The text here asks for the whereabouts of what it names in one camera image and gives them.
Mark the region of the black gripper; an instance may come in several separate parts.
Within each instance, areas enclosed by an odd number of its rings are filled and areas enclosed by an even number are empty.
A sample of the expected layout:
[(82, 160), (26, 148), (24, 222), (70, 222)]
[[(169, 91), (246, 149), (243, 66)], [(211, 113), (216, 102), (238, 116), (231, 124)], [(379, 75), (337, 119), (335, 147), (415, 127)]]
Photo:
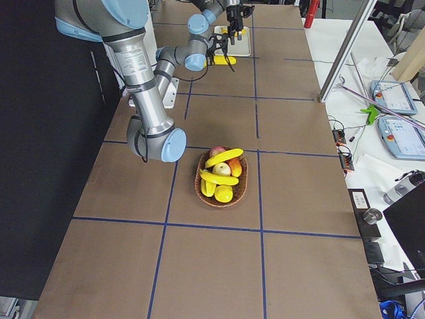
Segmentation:
[(217, 50), (221, 50), (224, 56), (227, 56), (228, 53), (228, 38), (230, 39), (230, 44), (234, 45), (235, 40), (235, 24), (230, 23), (227, 27), (227, 34), (212, 33), (209, 38), (209, 43), (207, 45), (207, 57), (213, 58)]
[(226, 19), (230, 25), (236, 25), (236, 38), (242, 40), (243, 24), (240, 4), (232, 4), (226, 7)]

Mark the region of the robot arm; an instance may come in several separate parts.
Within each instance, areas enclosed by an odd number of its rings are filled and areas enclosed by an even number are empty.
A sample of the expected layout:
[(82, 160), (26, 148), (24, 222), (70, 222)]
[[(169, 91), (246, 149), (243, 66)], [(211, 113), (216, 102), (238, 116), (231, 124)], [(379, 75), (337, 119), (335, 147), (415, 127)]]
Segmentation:
[(221, 14), (226, 13), (227, 35), (230, 37), (231, 45), (234, 45), (235, 39), (242, 40), (244, 5), (241, 1), (191, 1), (191, 3), (200, 10), (209, 23), (215, 22)]
[(187, 23), (189, 40), (163, 47), (151, 62), (143, 41), (150, 16), (147, 1), (55, 1), (57, 29), (64, 35), (109, 46), (137, 109), (127, 128), (132, 152), (147, 160), (175, 162), (186, 147), (185, 132), (168, 117), (163, 98), (177, 66), (200, 71), (210, 46), (209, 26), (232, 4), (194, 1), (200, 9)]

